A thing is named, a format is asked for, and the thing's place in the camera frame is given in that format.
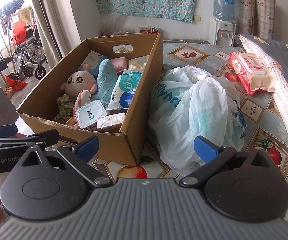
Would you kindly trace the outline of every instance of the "red plastic bag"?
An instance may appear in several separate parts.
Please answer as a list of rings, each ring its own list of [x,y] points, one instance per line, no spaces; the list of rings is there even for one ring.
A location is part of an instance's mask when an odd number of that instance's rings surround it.
[[[8,75],[5,75],[5,79],[9,84],[9,87],[12,87],[14,91],[20,91],[28,85],[28,83],[23,82],[22,80],[10,79]]]
[[[19,45],[26,40],[26,24],[25,21],[13,23],[13,44]]]

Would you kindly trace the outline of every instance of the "plastic bag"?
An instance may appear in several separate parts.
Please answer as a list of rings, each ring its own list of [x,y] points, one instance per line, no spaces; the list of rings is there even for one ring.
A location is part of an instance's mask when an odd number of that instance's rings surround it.
[[[3,88],[3,92],[6,94],[8,99],[11,99],[12,95],[14,94],[14,90],[12,87],[9,88]]]
[[[198,135],[241,150],[246,123],[239,106],[240,95],[226,78],[192,66],[168,70],[151,92],[148,119],[161,160],[183,176],[199,168]]]
[[[13,23],[13,38],[14,45],[20,45],[26,40],[26,24],[25,21],[18,21]]]
[[[120,16],[119,13],[113,11],[106,15],[103,19],[102,32],[104,36],[110,35],[123,35],[126,32],[125,28],[117,27],[117,18]]]
[[[9,87],[12,87],[14,91],[20,91],[28,85],[28,83],[21,80],[10,79],[8,75],[5,75],[5,79],[8,82]]]
[[[143,73],[146,63],[148,61],[148,58],[149,58],[149,55],[130,59],[127,62],[128,70],[139,71]]]

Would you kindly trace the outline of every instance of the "water bottle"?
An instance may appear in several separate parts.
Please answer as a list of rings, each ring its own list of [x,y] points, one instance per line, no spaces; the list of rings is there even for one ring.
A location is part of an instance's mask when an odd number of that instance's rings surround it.
[[[214,16],[223,21],[234,22],[235,3],[235,0],[214,0]]]

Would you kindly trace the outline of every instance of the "blue towel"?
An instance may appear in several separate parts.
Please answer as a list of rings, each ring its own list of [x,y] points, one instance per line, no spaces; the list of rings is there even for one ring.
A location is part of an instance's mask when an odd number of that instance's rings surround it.
[[[112,91],[117,81],[117,74],[114,70],[114,65],[109,59],[101,62],[99,67],[99,75],[97,76],[98,91],[91,96],[91,101],[100,100],[103,106],[107,107],[110,100]]]

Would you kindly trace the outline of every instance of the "wet wipes package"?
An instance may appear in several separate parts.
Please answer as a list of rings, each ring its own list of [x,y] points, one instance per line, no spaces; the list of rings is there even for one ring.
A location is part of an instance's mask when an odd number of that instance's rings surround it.
[[[107,110],[128,108],[141,76],[141,72],[124,70],[124,73],[117,79]]]
[[[81,129],[84,129],[107,115],[100,100],[94,100],[76,110],[76,119]]]

